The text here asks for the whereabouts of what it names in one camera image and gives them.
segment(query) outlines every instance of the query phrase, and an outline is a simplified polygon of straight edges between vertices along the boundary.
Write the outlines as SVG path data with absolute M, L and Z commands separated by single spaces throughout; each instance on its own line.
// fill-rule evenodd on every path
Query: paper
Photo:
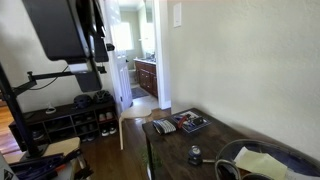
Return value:
M 234 160 L 238 168 L 260 173 L 275 180 L 284 180 L 287 166 L 266 153 L 249 151 L 243 147 Z

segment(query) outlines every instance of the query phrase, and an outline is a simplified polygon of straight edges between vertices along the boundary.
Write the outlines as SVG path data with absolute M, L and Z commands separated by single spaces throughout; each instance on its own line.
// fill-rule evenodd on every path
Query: shoe rack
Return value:
M 93 104 L 84 109 L 75 109 L 73 104 L 55 107 L 56 112 L 46 114 L 46 109 L 25 113 L 25 121 L 38 145 L 51 144 L 61 140 L 80 137 L 82 142 L 101 136 L 106 127 L 117 127 L 114 101 Z M 9 128 L 21 151 L 25 142 L 13 121 Z

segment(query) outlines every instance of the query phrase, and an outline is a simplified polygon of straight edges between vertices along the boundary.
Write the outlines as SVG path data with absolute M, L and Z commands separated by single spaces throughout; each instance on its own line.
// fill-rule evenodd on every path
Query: chair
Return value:
M 144 118 L 145 121 L 152 121 L 151 109 L 142 105 L 132 106 L 121 113 L 119 118 L 120 147 L 123 150 L 122 121 L 125 119 Z

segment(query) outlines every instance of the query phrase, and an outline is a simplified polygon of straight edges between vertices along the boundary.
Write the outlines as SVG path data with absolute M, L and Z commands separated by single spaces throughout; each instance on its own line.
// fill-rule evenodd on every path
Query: floor mat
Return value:
M 132 92 L 132 99 L 149 96 L 149 94 L 145 92 L 143 89 L 141 89 L 140 87 L 132 88 L 131 92 Z

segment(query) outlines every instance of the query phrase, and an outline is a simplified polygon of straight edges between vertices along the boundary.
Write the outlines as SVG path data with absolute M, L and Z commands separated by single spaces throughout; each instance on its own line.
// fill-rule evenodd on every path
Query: kitchen cabinet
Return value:
M 156 65 L 141 61 L 135 61 L 135 65 L 136 77 L 140 87 L 151 95 L 158 97 Z

